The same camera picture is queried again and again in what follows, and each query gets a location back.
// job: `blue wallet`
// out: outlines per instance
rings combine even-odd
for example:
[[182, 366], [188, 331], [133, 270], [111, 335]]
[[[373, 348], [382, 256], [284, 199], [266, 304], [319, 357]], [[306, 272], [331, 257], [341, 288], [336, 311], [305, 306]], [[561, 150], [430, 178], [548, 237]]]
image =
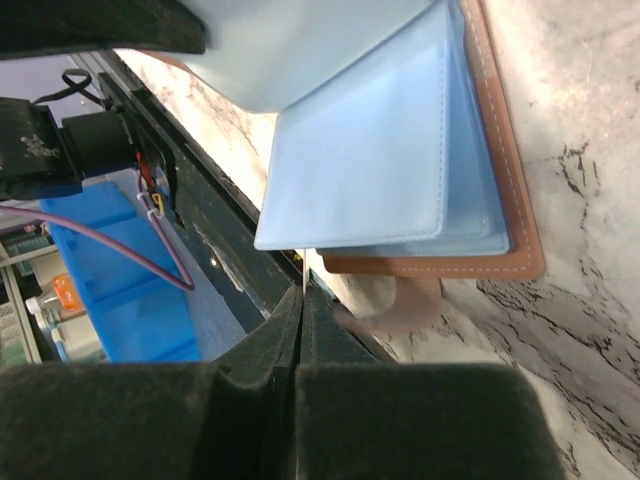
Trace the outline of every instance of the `blue wallet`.
[[510, 250], [455, 0], [435, 2], [278, 117], [259, 250]]

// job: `plastic bottle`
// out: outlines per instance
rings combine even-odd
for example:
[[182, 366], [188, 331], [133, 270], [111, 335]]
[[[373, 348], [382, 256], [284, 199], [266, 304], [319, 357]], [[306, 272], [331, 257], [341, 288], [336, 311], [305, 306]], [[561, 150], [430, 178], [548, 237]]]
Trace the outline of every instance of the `plastic bottle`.
[[82, 301], [68, 273], [54, 277], [42, 295], [27, 299], [25, 304], [32, 315], [47, 309], [60, 313], [84, 310]]

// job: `blue container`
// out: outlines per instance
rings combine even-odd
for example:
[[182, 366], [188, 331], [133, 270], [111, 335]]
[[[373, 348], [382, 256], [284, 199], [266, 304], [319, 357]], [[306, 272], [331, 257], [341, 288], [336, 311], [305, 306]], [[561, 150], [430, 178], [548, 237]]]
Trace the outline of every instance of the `blue container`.
[[[95, 228], [162, 268], [178, 272], [147, 219], [136, 216], [113, 183], [41, 200], [40, 206]], [[181, 290], [91, 238], [56, 225], [50, 225], [50, 230], [110, 361], [200, 359]]]

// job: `marble table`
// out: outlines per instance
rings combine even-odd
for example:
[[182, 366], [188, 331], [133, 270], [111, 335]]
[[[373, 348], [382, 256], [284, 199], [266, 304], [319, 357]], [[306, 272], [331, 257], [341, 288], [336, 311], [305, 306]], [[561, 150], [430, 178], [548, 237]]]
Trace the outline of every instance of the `marble table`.
[[[567, 478], [639, 478], [640, 2], [487, 3], [548, 269], [524, 283], [446, 281], [433, 327], [379, 341], [401, 362], [517, 366]], [[275, 115], [119, 53], [259, 208]], [[391, 278], [334, 276], [310, 262], [356, 314], [393, 302]]]

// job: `purple cable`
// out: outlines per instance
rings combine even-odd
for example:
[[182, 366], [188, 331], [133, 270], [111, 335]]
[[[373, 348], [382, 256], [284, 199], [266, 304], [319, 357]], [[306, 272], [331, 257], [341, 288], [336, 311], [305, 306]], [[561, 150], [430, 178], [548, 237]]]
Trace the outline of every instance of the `purple cable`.
[[[145, 202], [145, 206], [148, 207], [149, 210], [151, 210], [151, 208], [146, 202]], [[158, 219], [155, 218], [154, 215], [149, 215], [149, 217], [151, 217], [151, 224], [153, 225], [154, 230], [156, 230], [156, 232], [160, 236], [162, 243], [164, 243], [164, 245], [169, 250], [169, 254], [171, 255], [171, 258], [173, 258], [174, 262], [176, 262], [178, 270], [180, 271], [180, 274], [182, 275], [184, 280], [177, 278], [173, 274], [166, 271], [164, 268], [156, 265], [155, 263], [151, 262], [144, 256], [140, 255], [135, 250], [132, 250], [131, 248], [127, 247], [126, 245], [123, 245], [122, 243], [114, 240], [113, 238], [108, 237], [105, 234], [100, 233], [97, 230], [94, 230], [93, 228], [87, 227], [86, 225], [82, 225], [81, 223], [74, 222], [73, 220], [69, 220], [68, 218], [64, 218], [59, 215], [54, 215], [52, 213], [29, 210], [26, 208], [5, 207], [2, 205], [0, 205], [0, 213], [8, 213], [8, 214], [17, 215], [20, 217], [32, 218], [34, 220], [42, 220], [45, 222], [50, 222], [56, 225], [60, 225], [61, 227], [68, 228], [69, 230], [73, 230], [74, 232], [81, 233], [82, 235], [92, 238], [106, 245], [107, 247], [110, 247], [116, 250], [117, 252], [120, 252], [122, 255], [133, 260], [138, 265], [143, 266], [147, 270], [155, 273], [160, 278], [166, 280], [170, 284], [182, 290], [191, 291], [195, 289], [195, 284], [193, 283], [193, 279], [191, 278], [191, 275], [189, 275], [189, 272], [187, 271], [184, 264], [180, 260], [180, 257], [178, 256], [177, 252], [173, 248], [173, 245], [171, 245], [171, 242], [167, 238], [166, 233], [164, 232], [164, 230], [160, 226], [160, 223], [158, 222]]]

